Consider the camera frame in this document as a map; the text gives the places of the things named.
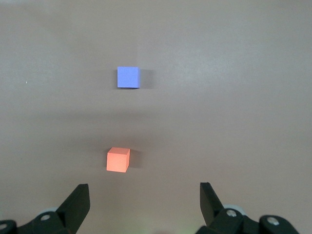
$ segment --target blue cube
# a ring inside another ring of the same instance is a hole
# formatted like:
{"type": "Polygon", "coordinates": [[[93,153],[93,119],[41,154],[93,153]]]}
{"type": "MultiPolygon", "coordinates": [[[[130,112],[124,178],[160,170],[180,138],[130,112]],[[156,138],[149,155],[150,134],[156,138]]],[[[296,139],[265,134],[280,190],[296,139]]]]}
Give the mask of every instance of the blue cube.
{"type": "Polygon", "coordinates": [[[118,67],[117,68],[118,88],[139,88],[140,69],[138,67],[118,67]]]}

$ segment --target cube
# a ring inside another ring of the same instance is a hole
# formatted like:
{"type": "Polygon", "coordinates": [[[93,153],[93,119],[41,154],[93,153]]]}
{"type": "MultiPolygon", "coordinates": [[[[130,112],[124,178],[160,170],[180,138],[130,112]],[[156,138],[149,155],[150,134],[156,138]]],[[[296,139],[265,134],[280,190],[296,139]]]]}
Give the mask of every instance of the cube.
{"type": "Polygon", "coordinates": [[[113,147],[107,153],[107,171],[126,172],[129,167],[130,149],[113,147]]]}
{"type": "Polygon", "coordinates": [[[140,69],[138,67],[118,67],[117,68],[118,88],[139,88],[140,69]]]}

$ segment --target block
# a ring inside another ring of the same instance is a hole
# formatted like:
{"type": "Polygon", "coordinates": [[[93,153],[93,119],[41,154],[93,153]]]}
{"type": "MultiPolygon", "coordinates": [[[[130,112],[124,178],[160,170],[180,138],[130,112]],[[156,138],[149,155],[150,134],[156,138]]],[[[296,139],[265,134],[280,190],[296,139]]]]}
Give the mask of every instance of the block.
{"type": "Polygon", "coordinates": [[[140,69],[138,67],[118,67],[117,87],[118,88],[139,88],[140,69]]]}
{"type": "Polygon", "coordinates": [[[129,167],[130,149],[113,147],[107,153],[107,171],[126,172],[129,167]]]}

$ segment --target orange cube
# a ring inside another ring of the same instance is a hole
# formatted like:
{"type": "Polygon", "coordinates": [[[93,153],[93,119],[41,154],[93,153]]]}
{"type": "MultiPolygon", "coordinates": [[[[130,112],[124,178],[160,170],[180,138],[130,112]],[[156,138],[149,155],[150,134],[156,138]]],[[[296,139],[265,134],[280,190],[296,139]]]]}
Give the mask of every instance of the orange cube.
{"type": "Polygon", "coordinates": [[[130,149],[113,147],[107,153],[107,171],[126,172],[129,167],[130,149]]]}

